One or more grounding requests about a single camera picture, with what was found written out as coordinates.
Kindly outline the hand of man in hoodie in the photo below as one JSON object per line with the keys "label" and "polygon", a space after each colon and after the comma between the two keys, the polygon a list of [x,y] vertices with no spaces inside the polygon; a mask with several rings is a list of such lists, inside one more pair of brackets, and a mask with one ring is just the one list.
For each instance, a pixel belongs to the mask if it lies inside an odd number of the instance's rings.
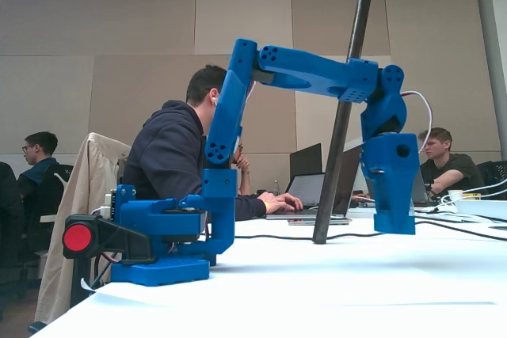
{"label": "hand of man in hoodie", "polygon": [[258,196],[258,199],[265,205],[267,215],[278,211],[301,211],[303,209],[301,200],[288,193],[275,196],[270,192],[264,192]]}

